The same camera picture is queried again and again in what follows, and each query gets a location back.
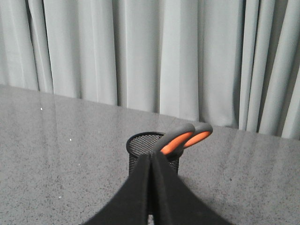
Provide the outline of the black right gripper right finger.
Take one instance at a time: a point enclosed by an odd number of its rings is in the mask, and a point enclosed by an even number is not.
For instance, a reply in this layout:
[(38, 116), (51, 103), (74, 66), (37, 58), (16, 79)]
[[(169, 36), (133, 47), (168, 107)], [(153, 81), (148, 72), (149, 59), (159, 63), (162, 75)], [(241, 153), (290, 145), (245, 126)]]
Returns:
[(166, 157), (152, 159), (153, 214), (156, 225), (229, 225), (182, 182)]

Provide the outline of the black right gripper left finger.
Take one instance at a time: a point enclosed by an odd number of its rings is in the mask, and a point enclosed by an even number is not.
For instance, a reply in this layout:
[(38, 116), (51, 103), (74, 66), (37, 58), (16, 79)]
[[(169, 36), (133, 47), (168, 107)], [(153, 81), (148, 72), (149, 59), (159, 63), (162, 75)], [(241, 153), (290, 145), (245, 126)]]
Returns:
[(148, 223), (148, 183), (150, 156), (139, 157), (126, 182), (86, 225), (146, 225)]

